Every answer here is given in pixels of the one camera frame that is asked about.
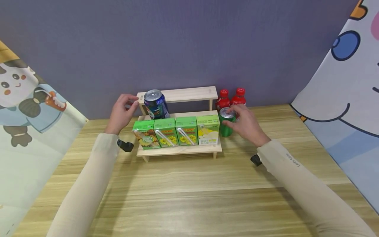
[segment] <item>two-tier wooden shelf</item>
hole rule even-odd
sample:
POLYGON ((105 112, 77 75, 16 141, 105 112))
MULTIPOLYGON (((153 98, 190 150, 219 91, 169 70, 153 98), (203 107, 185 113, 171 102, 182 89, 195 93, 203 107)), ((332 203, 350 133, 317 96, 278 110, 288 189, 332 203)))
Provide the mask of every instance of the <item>two-tier wooden shelf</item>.
MULTIPOLYGON (((188 89, 176 89, 162 91, 166 98, 166 103, 178 103, 189 101, 209 101, 209 111, 189 112, 189 113, 170 113, 171 118, 188 117, 188 116, 202 116, 202 115, 216 115, 217 111, 213 109, 213 100, 217 99, 217 91, 215 86, 188 88, 188 89)), ((150 116, 147 115, 146 107, 144 105, 145 92, 139 92, 139 104, 143 116, 138 118, 139 121, 150 120, 150 116)), ((141 145, 138 146, 137 156, 142 157, 145 162, 149 161, 150 156, 159 155, 181 155, 181 154, 198 154, 198 153, 212 153, 215 159, 218 152, 222 152, 220 138, 217 145, 207 146, 176 146, 173 148, 161 148, 144 150, 141 145)))

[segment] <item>red bottle cap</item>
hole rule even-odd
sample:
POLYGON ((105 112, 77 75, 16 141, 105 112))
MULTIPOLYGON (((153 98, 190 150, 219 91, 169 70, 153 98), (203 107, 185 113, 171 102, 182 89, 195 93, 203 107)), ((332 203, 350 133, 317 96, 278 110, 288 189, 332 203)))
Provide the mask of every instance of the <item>red bottle cap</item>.
POLYGON ((220 97, 228 97, 229 91, 227 89, 222 89, 220 91, 220 97))
POLYGON ((244 96, 245 95, 245 89, 244 88, 237 88, 236 95, 244 96))

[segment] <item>green can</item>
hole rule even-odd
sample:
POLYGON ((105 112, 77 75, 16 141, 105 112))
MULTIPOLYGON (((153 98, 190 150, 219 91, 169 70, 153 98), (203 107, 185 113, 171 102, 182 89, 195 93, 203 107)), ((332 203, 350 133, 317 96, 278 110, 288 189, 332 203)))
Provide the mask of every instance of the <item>green can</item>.
POLYGON ((228 126, 222 124, 222 121, 227 120, 230 122, 236 121, 236 113, 234 111, 227 113, 226 111, 230 109, 229 107, 224 107, 220 109, 219 118, 220 118, 220 134, 223 137, 228 137, 233 133, 233 129, 228 126))

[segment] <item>beige arm sleeve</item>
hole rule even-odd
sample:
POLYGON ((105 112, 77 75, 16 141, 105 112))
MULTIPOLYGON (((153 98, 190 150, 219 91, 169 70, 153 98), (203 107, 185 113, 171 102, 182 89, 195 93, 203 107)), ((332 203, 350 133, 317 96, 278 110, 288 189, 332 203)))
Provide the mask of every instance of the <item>beige arm sleeve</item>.
POLYGON ((368 225, 278 142, 258 148, 261 162, 312 218, 322 237, 375 237, 368 225))
POLYGON ((47 237, 85 237, 112 175, 117 135, 101 133, 78 179, 64 198, 47 237))

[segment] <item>right hand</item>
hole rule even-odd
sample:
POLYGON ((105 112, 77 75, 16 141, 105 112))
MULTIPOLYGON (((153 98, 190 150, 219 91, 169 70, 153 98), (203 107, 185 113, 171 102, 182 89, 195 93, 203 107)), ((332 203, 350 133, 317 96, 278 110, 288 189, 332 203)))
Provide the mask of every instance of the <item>right hand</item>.
POLYGON ((112 108, 111 117, 104 133, 119 135, 120 131, 129 124, 138 105, 138 97, 130 94, 120 95, 112 108))
POLYGON ((271 141, 271 139, 263 132, 262 128, 259 126, 254 113, 245 105, 232 105, 227 113, 231 111, 238 113, 240 115, 240 119, 237 122, 230 122, 226 120, 222 121, 224 125, 233 129, 242 138, 245 138, 252 142, 256 147, 263 146, 264 144, 271 141))

